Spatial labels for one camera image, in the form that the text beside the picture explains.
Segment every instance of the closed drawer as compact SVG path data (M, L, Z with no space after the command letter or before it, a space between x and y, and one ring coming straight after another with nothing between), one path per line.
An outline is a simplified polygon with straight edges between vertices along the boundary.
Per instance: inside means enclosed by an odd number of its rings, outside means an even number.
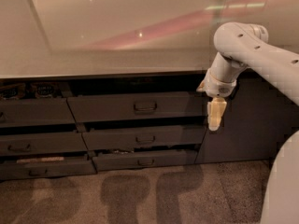
M92 175L96 171L87 155L67 157L63 161L21 162L0 164L0 180L38 178L65 175Z
M91 131L84 133L83 138L89 150L122 149L129 147L201 144L205 132L205 126L176 125Z
M66 99L0 102L0 127L74 123Z
M192 150L151 151L128 154L99 154L93 157L98 171L186 165L195 162L197 152Z
M84 151L80 133L39 133L0 136L0 156Z
M207 98L189 92L68 98L77 122L205 116Z

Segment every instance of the concrete floor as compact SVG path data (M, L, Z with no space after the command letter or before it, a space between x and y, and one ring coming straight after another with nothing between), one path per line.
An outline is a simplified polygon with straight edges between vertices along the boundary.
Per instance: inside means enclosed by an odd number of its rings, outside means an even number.
M267 161L6 181L0 223L258 223Z

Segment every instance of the speckled gray floor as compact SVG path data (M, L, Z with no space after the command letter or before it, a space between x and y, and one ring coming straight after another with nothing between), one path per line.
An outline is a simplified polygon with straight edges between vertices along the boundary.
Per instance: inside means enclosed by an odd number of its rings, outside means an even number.
M0 223L258 223L267 161L0 184Z

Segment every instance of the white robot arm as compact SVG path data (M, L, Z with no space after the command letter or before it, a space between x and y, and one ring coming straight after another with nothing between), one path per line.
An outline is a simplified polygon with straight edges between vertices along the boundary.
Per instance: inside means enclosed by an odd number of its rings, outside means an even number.
M218 54L198 91L213 98L208 104L209 129L216 131L236 79L250 67L299 105L299 55L268 45L267 30L255 24L229 22L214 35Z

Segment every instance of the gray drawer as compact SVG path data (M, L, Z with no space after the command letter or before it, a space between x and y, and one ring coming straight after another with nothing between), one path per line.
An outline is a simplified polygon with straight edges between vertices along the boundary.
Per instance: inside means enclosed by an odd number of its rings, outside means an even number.
M0 102L0 127L74 123L66 99L45 98Z
M95 174L93 162L86 157L68 157L64 161L4 162L0 164L0 180Z
M98 171L193 164L197 152L192 150L150 151L128 154L99 154L93 157Z
M84 133L83 138L89 150L128 147L174 146L201 144L206 126L176 125L114 129Z
M84 151L80 133L39 133L0 136L0 156Z
M77 122L206 115L206 97L189 92L80 96L67 99Z

